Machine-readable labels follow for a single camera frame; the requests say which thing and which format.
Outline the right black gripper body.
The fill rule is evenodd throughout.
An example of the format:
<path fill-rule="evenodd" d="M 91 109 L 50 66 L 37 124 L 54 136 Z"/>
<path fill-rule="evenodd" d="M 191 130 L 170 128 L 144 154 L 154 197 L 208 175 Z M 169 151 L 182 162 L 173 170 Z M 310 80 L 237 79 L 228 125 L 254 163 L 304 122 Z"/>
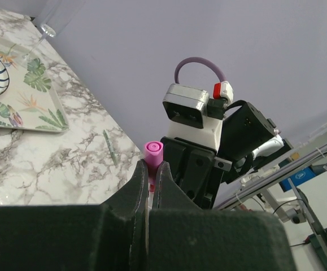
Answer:
<path fill-rule="evenodd" d="M 160 141 L 174 182 L 197 206 L 213 208 L 224 173 L 231 170 L 232 162 L 218 157 L 211 147 L 185 139 L 163 137 Z"/>

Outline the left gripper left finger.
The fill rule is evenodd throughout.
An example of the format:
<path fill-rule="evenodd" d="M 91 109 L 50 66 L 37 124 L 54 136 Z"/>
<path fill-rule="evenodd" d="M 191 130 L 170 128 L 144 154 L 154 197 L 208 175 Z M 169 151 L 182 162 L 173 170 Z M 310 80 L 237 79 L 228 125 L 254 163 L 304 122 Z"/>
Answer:
<path fill-rule="evenodd" d="M 101 204 L 0 206 L 0 270 L 145 270 L 148 170 Z"/>

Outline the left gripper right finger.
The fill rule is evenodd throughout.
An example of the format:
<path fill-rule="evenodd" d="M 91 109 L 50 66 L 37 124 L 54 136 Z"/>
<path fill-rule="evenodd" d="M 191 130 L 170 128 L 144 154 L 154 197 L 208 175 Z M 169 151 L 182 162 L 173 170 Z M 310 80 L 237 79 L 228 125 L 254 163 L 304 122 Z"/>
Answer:
<path fill-rule="evenodd" d="M 149 270 L 295 270 L 285 229 L 259 211 L 202 210 L 175 184 L 167 162 L 149 213 Z"/>

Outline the white pen pink tip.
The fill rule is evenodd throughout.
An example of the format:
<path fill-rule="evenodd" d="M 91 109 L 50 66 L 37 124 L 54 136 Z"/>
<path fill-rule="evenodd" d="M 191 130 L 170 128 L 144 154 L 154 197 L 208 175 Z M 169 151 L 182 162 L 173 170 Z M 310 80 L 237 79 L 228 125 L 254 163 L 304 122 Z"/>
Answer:
<path fill-rule="evenodd" d="M 148 197 L 148 209 L 152 209 L 152 204 L 153 204 L 153 199 L 154 199 L 154 190 L 155 190 L 155 185 L 149 184 L 149 197 Z"/>

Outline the pink pen cap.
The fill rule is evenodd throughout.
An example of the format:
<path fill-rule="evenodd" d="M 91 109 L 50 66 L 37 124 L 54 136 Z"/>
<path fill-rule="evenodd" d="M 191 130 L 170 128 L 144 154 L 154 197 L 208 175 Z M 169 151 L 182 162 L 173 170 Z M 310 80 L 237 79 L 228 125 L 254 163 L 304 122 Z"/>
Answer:
<path fill-rule="evenodd" d="M 144 161 L 147 164 L 149 183 L 155 185 L 156 174 L 163 161 L 164 145 L 159 141 L 150 141 L 144 145 Z"/>

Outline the white pen green tip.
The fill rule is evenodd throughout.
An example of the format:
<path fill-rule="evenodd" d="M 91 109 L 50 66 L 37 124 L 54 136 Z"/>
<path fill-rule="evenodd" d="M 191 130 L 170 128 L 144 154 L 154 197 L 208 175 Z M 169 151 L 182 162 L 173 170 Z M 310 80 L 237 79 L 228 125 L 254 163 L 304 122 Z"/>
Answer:
<path fill-rule="evenodd" d="M 108 147 L 111 159 L 112 159 L 114 165 L 117 167 L 117 160 L 116 160 L 115 152 L 114 152 L 114 149 L 113 149 L 110 141 L 107 141 L 107 147 Z"/>

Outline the green pen cap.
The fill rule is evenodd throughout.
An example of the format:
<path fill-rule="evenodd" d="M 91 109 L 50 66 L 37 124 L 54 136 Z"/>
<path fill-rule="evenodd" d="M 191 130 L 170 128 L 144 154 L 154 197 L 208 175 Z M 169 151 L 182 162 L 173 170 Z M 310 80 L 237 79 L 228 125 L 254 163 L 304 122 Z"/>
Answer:
<path fill-rule="evenodd" d="M 105 130 L 103 130 L 103 136 L 105 138 L 105 141 L 107 142 L 107 144 L 109 144 L 109 137 L 108 137 L 108 134 Z"/>

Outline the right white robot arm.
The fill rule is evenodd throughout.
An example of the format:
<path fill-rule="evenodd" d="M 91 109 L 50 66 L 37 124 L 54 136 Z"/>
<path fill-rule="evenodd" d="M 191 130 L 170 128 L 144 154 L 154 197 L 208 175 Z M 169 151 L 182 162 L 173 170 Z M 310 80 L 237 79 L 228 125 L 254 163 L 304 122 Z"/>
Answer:
<path fill-rule="evenodd" d="M 231 183 L 290 150 L 276 125 L 244 100 L 207 112 L 167 106 L 171 124 L 160 141 L 174 182 L 198 207 L 211 209 L 221 183 Z"/>

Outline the floral leaf tray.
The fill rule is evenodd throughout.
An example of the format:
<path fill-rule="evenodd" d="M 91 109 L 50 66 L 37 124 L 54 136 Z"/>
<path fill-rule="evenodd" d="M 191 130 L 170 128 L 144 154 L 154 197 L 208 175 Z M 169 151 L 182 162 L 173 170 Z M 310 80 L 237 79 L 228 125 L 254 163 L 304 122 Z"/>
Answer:
<path fill-rule="evenodd" d="M 0 60 L 10 85 L 0 95 L 0 128 L 61 133 L 69 128 L 67 117 L 43 61 L 32 55 L 24 64 L 26 49 L 0 37 Z"/>

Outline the clear glass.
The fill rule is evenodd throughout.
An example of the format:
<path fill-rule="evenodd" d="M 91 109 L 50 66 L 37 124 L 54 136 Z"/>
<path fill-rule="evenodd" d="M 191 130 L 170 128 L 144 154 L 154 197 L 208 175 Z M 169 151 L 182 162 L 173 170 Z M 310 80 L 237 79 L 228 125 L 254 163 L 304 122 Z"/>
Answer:
<path fill-rule="evenodd" d="M 42 35 L 32 48 L 21 57 L 24 64 L 32 60 L 32 52 L 48 37 L 55 38 L 81 10 L 86 1 L 48 1 L 46 7 L 37 16 L 37 27 Z"/>

